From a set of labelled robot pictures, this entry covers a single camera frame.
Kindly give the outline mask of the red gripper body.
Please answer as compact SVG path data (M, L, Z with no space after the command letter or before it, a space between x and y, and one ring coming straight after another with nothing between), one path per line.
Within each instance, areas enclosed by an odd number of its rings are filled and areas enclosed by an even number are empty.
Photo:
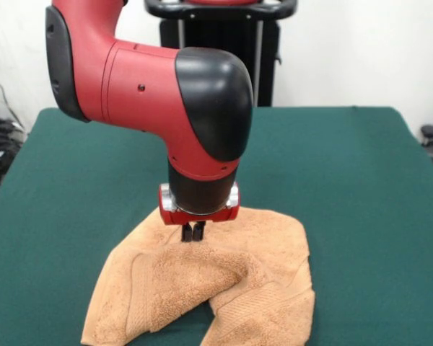
M168 183L161 184L158 191L159 213L165 225L184 225L197 221L225 222L236 219L240 208L240 189L235 182L224 207L215 213L198 215L180 209Z

